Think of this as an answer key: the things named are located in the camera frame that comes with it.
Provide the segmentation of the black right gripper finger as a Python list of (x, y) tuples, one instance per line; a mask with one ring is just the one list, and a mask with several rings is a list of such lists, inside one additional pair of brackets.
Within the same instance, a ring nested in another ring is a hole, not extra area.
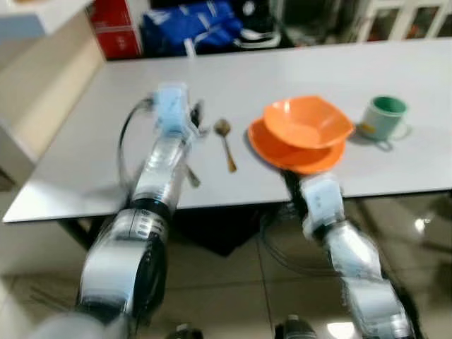
[(296, 209), (306, 209), (306, 201), (304, 200), (300, 189), (301, 177), (296, 172), (284, 170), (285, 187), (290, 192), (290, 203)]

